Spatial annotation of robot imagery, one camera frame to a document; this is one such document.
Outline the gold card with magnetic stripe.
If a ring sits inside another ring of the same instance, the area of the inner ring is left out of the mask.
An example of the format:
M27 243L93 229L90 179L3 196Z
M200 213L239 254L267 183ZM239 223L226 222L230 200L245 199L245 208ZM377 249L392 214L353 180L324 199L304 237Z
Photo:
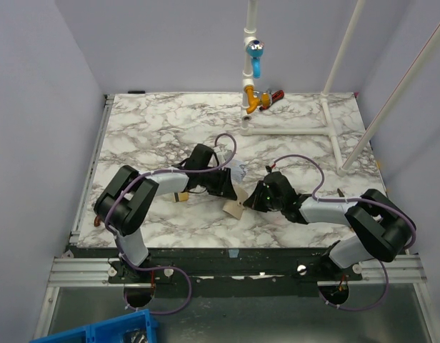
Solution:
M173 194L174 202L187 202L189 200L188 192L177 192Z

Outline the beige leather card holder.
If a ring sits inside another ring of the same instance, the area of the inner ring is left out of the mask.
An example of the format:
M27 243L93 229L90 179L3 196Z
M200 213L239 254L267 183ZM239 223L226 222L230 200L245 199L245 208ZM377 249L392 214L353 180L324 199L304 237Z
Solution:
M234 185L236 200L226 200L222 210L231 217L240 220L244 212L244 202L248 199L248 193L241 187Z

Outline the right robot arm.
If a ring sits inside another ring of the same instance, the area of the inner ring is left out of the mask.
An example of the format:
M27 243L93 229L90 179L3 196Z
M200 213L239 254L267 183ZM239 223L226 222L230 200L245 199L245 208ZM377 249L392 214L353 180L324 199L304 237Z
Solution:
M388 198L368 189L359 198L318 198L300 194L279 171L257 182L244 206L258 212L280 212L297 224L339 224L355 235L335 242L320 262L321 274L338 279L346 268L358 262L377 259L392 262L406 245L415 240L415 226Z

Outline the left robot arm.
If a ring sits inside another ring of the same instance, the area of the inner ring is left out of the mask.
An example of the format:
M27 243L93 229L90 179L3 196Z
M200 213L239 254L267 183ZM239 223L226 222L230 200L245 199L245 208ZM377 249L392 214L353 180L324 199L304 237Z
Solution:
M114 175L94 204L94 213L114 236L122 259L127 261L125 273L134 282L142 282L150 272L145 261L149 255L141 225L155 197L188 192L197 187L208 194L229 200L238 199L228 163L231 154L220 162L218 153L197 144L191 155L166 169L140 173L124 165Z

